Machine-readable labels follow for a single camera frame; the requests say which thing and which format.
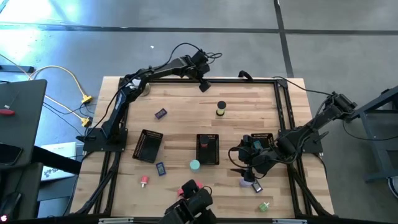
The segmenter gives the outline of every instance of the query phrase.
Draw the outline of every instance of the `yellow cable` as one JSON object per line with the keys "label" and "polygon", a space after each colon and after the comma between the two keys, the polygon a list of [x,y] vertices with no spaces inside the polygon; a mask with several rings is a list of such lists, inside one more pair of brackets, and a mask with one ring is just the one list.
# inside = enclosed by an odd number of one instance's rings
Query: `yellow cable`
{"label": "yellow cable", "polygon": [[[36,70],[34,73],[32,73],[31,75],[29,75],[29,74],[26,73],[19,65],[17,65],[16,63],[14,63],[12,60],[8,59],[8,58],[7,58],[6,56],[4,56],[3,54],[0,54],[0,56],[2,56],[3,58],[5,58],[7,61],[13,63],[19,70],[21,70],[23,73],[25,73],[25,75],[28,76],[28,79],[29,79],[29,80],[33,80],[33,78],[32,78],[33,75],[34,75],[35,73],[37,73],[38,71],[41,71],[41,70],[43,70],[43,69],[45,69],[45,68],[48,68],[48,67],[56,67],[55,65],[46,66],[46,67],[43,67],[43,68],[40,68],[40,69]],[[78,84],[78,82],[77,82],[75,76],[72,74],[72,72],[70,72],[70,74],[74,77],[76,83]],[[66,107],[65,105],[59,103],[58,101],[54,100],[53,98],[51,98],[51,97],[49,97],[49,96],[47,96],[47,95],[45,95],[45,97],[46,97],[47,99],[51,100],[52,102],[54,102],[54,103],[56,103],[56,104],[62,106],[62,107],[65,108],[67,111],[72,112],[72,113],[73,113],[76,117],[78,117],[80,120],[82,120],[82,121],[85,120],[85,118],[82,118],[81,116],[79,116],[78,114],[76,114],[75,112],[73,112],[71,109],[69,109],[69,108]]]}

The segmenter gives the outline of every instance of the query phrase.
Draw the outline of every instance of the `wooden tabletop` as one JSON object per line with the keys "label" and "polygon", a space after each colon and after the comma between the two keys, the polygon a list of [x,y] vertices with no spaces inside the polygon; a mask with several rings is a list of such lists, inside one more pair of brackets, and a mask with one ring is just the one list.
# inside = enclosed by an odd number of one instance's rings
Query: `wooden tabletop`
{"label": "wooden tabletop", "polygon": [[[290,79],[304,86],[303,79]],[[119,77],[104,77],[94,123],[103,115],[107,104],[118,87]],[[114,195],[112,216],[162,217],[165,209],[177,200],[177,190],[186,181],[194,179],[213,189],[211,209],[217,217],[265,218],[293,217],[287,169],[283,164],[275,165],[260,181],[263,191],[255,194],[251,187],[239,186],[236,168],[228,159],[228,149],[237,146],[244,134],[273,133],[277,137],[280,129],[277,116],[274,87],[270,84],[212,84],[202,93],[197,83],[151,83],[148,96],[139,97],[130,104],[127,119],[129,129],[126,150],[122,154]],[[308,122],[312,116],[307,94],[289,84],[295,123]],[[225,101],[225,115],[216,115],[216,104]],[[165,108],[168,114],[161,120],[154,116]],[[166,175],[159,177],[155,164],[132,158],[139,135],[143,129],[163,133],[163,140],[156,162],[163,162]],[[193,173],[189,163],[195,159],[196,135],[219,134],[220,164],[201,166]],[[95,152],[84,160],[71,212],[77,211],[89,199],[100,179],[103,152]],[[238,161],[237,152],[232,153]],[[304,154],[303,164],[307,184],[314,196],[329,212],[333,213],[325,171],[314,155]],[[142,188],[143,175],[149,183]],[[300,208],[304,211],[302,193],[298,190]],[[106,205],[108,188],[105,190],[102,209]],[[266,212],[260,212],[262,202],[270,203]]]}

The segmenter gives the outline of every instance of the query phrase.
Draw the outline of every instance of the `white paper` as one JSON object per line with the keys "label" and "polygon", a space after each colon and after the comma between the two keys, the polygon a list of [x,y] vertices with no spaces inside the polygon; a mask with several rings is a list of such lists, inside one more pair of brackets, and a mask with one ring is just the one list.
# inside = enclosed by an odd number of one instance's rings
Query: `white paper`
{"label": "white paper", "polygon": [[[76,157],[74,157],[74,156],[76,156],[76,142],[45,145],[45,146],[42,146],[42,148],[46,149],[50,152],[54,152],[58,155],[61,155],[64,157],[69,157],[71,159],[76,160]],[[62,179],[62,178],[73,177],[73,176],[74,176],[74,174],[44,166],[43,173],[42,173],[42,181]]]}

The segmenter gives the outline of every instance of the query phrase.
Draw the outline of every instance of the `black basket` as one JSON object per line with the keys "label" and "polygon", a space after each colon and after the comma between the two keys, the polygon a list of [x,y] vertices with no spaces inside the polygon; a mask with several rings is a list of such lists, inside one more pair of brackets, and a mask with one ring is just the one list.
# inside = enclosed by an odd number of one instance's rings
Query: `black basket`
{"label": "black basket", "polygon": [[220,164],[220,144],[218,134],[206,134],[209,137],[209,143],[206,148],[200,146],[200,136],[197,134],[197,160],[203,165]]}
{"label": "black basket", "polygon": [[154,163],[160,144],[162,143],[162,138],[162,133],[143,129],[132,158]]}
{"label": "black basket", "polygon": [[253,138],[253,142],[260,141],[261,147],[266,149],[270,144],[274,141],[274,136],[272,133],[259,133],[259,134],[251,134]]}

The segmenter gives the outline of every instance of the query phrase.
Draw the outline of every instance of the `gray floor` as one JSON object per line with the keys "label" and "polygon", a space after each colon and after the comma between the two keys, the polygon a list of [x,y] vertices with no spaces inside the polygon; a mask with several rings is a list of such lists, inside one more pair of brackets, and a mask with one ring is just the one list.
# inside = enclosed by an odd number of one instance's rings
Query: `gray floor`
{"label": "gray floor", "polygon": [[[286,29],[398,29],[398,2],[393,0],[280,0],[280,6]],[[272,0],[10,0],[0,21],[118,27],[278,28]],[[77,75],[85,91],[93,96],[98,96],[103,76],[121,76],[161,64],[180,42],[224,53],[211,66],[211,76],[235,77],[240,70],[246,70],[255,77],[286,77],[279,34],[0,30],[2,54],[21,65],[64,66]],[[396,35],[287,35],[287,44],[294,77],[304,78],[309,89],[344,93],[361,106],[398,84]],[[175,55],[193,52],[184,47]],[[49,81],[48,95],[71,108],[79,107],[80,93],[66,73],[47,70],[39,76]],[[25,77],[0,73],[0,79]],[[324,96],[310,93],[308,97],[314,114]],[[65,119],[83,131],[74,116]],[[357,136],[365,136],[358,122],[348,129]],[[336,214],[397,222],[398,200],[390,193],[386,181],[365,184],[362,180],[364,174],[376,169],[369,143],[345,134],[340,121],[330,123],[322,131],[330,132],[322,143]],[[75,136],[72,128],[43,110],[36,145],[74,141]]]}

